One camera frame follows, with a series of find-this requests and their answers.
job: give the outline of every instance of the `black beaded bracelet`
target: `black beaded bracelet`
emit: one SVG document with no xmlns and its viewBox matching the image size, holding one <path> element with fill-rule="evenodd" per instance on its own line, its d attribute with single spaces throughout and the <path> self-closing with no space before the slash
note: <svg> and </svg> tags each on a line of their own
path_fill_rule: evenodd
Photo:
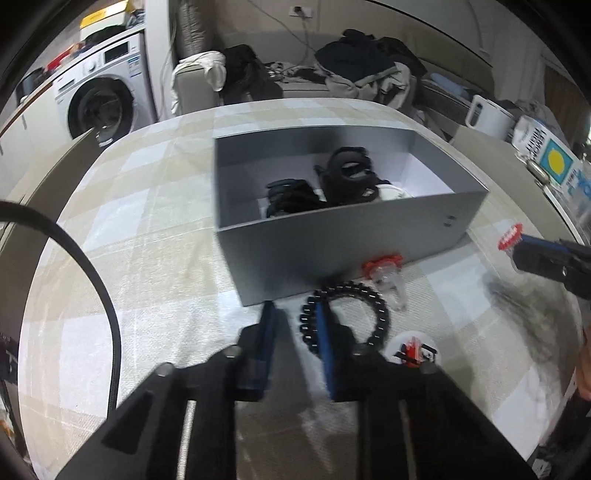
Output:
<svg viewBox="0 0 591 480">
<path fill-rule="evenodd" d="M 318 330 L 316 328 L 316 304 L 323 299 L 328 301 L 342 297 L 353 297 L 369 304 L 376 316 L 375 329 L 365 341 L 371 348 L 379 349 L 384 343 L 390 326 L 390 313 L 388 306 L 381 295 L 364 283 L 347 281 L 330 287 L 322 287 L 315 290 L 302 305 L 300 315 L 300 332 L 304 343 L 310 352 L 318 355 Z"/>
</svg>

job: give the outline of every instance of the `table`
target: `table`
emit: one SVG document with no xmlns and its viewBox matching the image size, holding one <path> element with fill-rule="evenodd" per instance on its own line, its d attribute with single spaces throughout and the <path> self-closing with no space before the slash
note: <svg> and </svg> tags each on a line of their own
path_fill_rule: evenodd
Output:
<svg viewBox="0 0 591 480">
<path fill-rule="evenodd" d="M 527 458 L 571 379 L 580 331 L 576 312 L 570 313 L 560 286 L 516 273 L 497 250 L 500 235 L 515 222 L 526 233 L 539 233 L 494 181 L 421 125 L 360 100 L 269 100 L 192 113 L 129 134 L 90 168 L 59 224 L 87 253 L 118 312 L 119 401 L 157 364 L 204 361 L 258 319 L 260 307 L 240 305 L 213 231 L 214 138 L 343 124 L 414 128 L 488 186 L 490 194 L 456 248 L 404 268 L 409 305 L 406 312 L 391 312 L 390 338 L 406 330 L 433 338 L 446 372 Z M 516 317 L 491 294 L 495 279 L 534 296 L 545 317 Z M 355 476 L 355 411 L 328 401 L 320 361 L 297 330 L 304 299 L 277 302 L 288 322 L 276 348 L 273 386 L 263 403 L 238 405 L 240 478 Z M 363 307 L 344 300 L 338 308 L 363 339 L 371 329 Z M 31 460 L 41 479 L 51 479 L 105 418 L 111 368 L 99 299 L 52 241 L 31 286 L 19 364 Z"/>
</svg>

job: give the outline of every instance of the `gray box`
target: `gray box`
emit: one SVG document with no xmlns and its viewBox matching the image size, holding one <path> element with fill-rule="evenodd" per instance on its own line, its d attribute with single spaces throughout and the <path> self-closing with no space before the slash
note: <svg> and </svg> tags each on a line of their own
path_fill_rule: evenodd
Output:
<svg viewBox="0 0 591 480">
<path fill-rule="evenodd" d="M 306 179 L 339 147 L 365 147 L 380 178 L 413 197 L 265 218 L 266 185 Z M 298 127 L 216 140 L 215 229 L 243 305 L 358 277 L 364 262 L 399 252 L 414 261 L 451 248 L 486 187 L 413 130 Z"/>
</svg>

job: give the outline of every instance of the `red bottle cap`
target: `red bottle cap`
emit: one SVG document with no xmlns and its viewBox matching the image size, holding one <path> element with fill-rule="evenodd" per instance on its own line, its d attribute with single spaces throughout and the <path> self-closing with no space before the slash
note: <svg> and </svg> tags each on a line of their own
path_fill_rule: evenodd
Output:
<svg viewBox="0 0 591 480">
<path fill-rule="evenodd" d="M 523 233 L 523 224 L 516 223 L 513 225 L 505 235 L 501 237 L 499 240 L 499 250 L 505 251 L 508 248 L 515 245 L 519 240 L 521 240 L 521 234 Z"/>
</svg>

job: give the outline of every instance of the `kettle handle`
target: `kettle handle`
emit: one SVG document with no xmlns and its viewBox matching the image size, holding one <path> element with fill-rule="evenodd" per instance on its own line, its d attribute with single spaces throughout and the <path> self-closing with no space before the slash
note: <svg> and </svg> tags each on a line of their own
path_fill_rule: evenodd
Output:
<svg viewBox="0 0 591 480">
<path fill-rule="evenodd" d="M 484 110 L 484 98 L 481 97 L 480 95 L 475 95 L 474 98 L 472 99 L 472 104 L 470 105 L 470 109 L 468 110 L 468 114 L 466 115 L 466 126 L 468 128 L 476 128 L 476 124 L 478 124 L 478 120 L 476 121 L 476 123 L 474 125 L 472 125 L 470 123 L 470 121 L 472 120 L 472 117 L 474 117 L 474 113 L 476 113 L 476 107 L 478 105 L 480 105 L 480 108 Z"/>
</svg>

